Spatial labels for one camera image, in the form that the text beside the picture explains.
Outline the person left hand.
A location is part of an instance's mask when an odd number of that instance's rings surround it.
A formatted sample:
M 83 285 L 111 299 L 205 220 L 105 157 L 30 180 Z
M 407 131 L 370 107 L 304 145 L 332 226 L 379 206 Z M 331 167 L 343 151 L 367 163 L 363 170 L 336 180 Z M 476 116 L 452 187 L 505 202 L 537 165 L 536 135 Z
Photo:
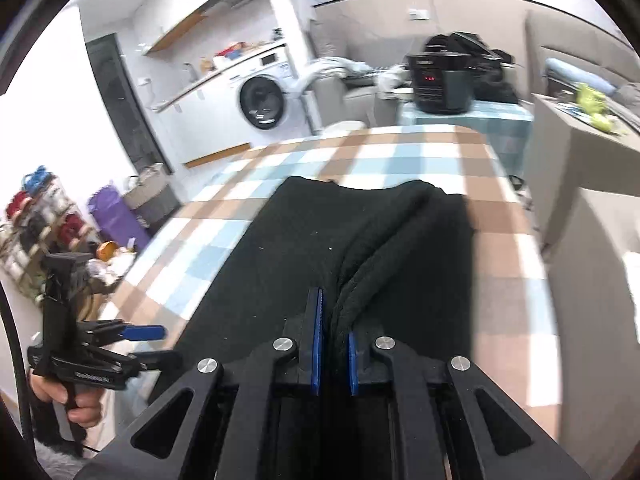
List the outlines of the person left hand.
M 62 405 L 67 403 L 68 392 L 62 382 L 58 382 L 54 378 L 35 375 L 33 372 L 30 372 L 28 377 L 32 392 L 40 401 L 58 402 Z M 75 407 L 66 412 L 68 420 L 84 428 L 95 427 L 102 419 L 104 392 L 104 389 L 89 387 L 76 393 Z

